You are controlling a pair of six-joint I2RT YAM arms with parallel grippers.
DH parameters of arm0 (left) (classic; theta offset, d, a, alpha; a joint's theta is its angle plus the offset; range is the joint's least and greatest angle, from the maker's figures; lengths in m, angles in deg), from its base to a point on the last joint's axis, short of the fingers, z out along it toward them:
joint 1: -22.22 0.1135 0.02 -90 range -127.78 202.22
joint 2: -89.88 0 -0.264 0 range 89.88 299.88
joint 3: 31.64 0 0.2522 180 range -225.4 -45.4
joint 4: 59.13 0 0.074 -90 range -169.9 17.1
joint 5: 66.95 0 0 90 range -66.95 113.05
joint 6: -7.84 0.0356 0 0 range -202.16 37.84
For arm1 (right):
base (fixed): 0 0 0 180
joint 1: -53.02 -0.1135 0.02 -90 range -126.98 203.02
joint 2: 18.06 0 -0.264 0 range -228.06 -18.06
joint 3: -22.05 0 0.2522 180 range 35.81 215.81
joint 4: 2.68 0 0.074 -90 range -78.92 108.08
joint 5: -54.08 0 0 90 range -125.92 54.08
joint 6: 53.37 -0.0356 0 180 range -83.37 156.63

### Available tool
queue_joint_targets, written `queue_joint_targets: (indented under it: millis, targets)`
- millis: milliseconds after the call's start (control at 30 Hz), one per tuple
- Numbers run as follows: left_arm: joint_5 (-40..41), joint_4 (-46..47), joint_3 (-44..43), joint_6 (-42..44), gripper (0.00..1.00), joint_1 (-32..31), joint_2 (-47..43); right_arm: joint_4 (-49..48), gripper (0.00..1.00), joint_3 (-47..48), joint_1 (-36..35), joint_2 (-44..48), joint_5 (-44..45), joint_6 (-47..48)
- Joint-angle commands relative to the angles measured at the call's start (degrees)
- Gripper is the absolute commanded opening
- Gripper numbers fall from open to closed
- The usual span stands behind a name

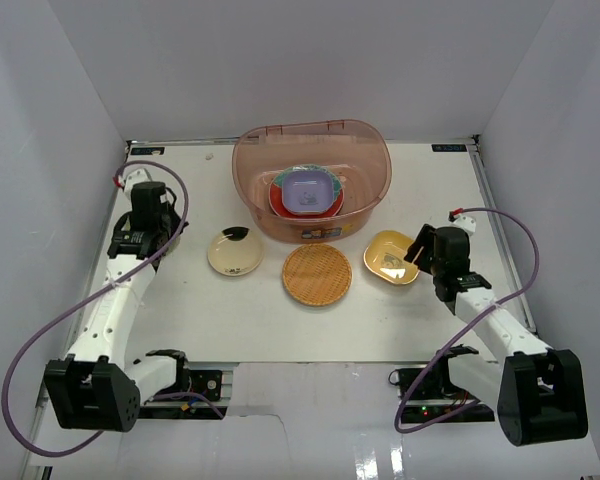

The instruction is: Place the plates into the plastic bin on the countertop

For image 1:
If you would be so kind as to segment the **red and teal plate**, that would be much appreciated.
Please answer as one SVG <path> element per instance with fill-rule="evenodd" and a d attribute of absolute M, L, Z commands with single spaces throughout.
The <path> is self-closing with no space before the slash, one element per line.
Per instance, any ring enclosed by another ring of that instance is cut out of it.
<path fill-rule="evenodd" d="M 280 217 L 327 218 L 342 208 L 344 189 L 339 178 L 326 167 L 296 165 L 271 181 L 268 199 L 271 209 Z"/>

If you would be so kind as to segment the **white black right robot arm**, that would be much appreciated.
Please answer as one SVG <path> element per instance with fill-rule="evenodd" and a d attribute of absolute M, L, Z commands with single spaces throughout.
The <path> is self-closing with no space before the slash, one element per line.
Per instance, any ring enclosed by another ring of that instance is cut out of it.
<path fill-rule="evenodd" d="M 514 446 L 585 437 L 588 415 L 581 363 L 529 332 L 470 269 L 470 239 L 457 227 L 424 225 L 405 255 L 433 279 L 436 297 L 464 328 L 409 385 L 408 401 L 431 374 L 433 390 L 452 399 L 467 391 L 495 414 Z"/>

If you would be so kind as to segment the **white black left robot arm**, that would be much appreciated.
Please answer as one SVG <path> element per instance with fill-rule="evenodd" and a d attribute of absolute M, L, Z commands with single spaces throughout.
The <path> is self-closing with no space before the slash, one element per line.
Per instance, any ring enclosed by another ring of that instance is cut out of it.
<path fill-rule="evenodd" d="M 191 387 L 185 353 L 153 350 L 125 361 L 126 347 L 142 297 L 161 262 L 161 248 L 181 218 L 167 186 L 142 181 L 128 192 L 131 209 L 115 223 L 107 250 L 104 287 L 82 333 L 61 360 L 44 371 L 59 425 L 64 429 L 127 432 L 141 406 L 163 392 L 179 399 Z"/>

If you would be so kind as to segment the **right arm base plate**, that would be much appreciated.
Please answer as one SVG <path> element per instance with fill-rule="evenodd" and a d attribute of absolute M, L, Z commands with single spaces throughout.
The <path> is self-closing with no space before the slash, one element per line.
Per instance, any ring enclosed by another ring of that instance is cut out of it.
<path fill-rule="evenodd" d="M 405 394 L 421 373 L 420 367 L 394 368 L 387 377 L 390 386 L 398 390 L 399 402 L 403 402 Z M 429 372 L 424 379 L 415 386 L 415 390 L 405 401 L 406 406 L 440 405 L 451 409 L 458 409 L 465 405 L 485 407 L 492 410 L 485 402 L 480 401 L 469 391 L 451 383 L 447 374 Z"/>

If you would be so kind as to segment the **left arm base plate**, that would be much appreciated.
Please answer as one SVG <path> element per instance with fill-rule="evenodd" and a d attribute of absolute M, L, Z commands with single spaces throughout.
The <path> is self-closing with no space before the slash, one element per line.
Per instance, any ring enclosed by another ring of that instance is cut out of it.
<path fill-rule="evenodd" d="M 196 395 L 205 397 L 220 409 L 223 384 L 224 372 L 220 369 L 185 369 L 178 380 L 159 390 L 141 409 L 151 413 L 163 410 L 184 415 L 209 410 L 209 404 Z"/>

